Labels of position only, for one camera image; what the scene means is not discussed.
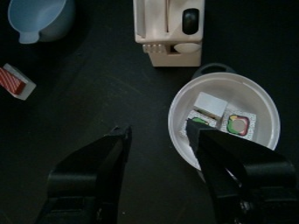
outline table surface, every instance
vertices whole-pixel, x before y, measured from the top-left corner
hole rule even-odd
[[[27,101],[0,89],[0,222],[34,223],[52,167],[115,126],[134,142],[119,223],[215,223],[211,197],[168,135],[172,99],[196,67],[154,68],[135,42],[132,1],[76,1],[68,36],[20,45],[0,2],[0,66],[9,63],[38,88]],[[220,62],[271,95],[280,115],[276,146],[299,171],[298,1],[206,3],[202,64]]]

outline bowl handle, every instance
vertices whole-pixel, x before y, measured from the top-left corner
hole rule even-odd
[[[212,73],[232,73],[236,74],[236,71],[227,65],[220,63],[210,63],[199,68],[199,70],[195,72],[191,79],[196,79],[204,74],[212,74]]]
[[[40,33],[38,31],[32,32],[20,32],[20,38],[19,42],[20,44],[34,44],[39,41],[40,39]]]

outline black knob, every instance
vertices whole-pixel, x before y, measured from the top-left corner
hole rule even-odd
[[[198,32],[200,26],[200,11],[198,9],[187,9],[182,13],[182,31],[187,35]]]

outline small package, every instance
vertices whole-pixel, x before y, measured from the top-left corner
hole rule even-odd
[[[215,119],[210,118],[208,116],[203,115],[195,110],[192,110],[191,113],[188,114],[188,117],[186,120],[188,119],[192,119],[196,123],[204,123],[210,125],[212,128],[215,128],[218,124],[218,121]],[[183,122],[182,131],[180,131],[180,134],[183,137],[187,137],[186,126],[187,126],[187,121]]]
[[[9,94],[23,101],[36,87],[30,78],[9,64],[4,64],[0,68],[0,84]]]
[[[206,116],[219,120],[223,117],[228,103],[218,97],[200,92],[194,109]]]
[[[256,115],[239,110],[227,109],[220,130],[247,140],[252,140],[256,126]]]

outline black surface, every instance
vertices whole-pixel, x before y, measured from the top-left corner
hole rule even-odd
[[[196,68],[152,68],[135,42],[132,1],[76,3],[70,35],[20,45],[0,2],[0,66],[8,62],[38,84],[27,101],[0,89],[0,221],[32,223],[52,167],[132,124],[119,223],[212,224],[206,185],[167,129],[172,99]],[[270,93],[282,122],[276,149],[299,171],[298,10],[294,0],[208,0],[202,63],[227,64]]]

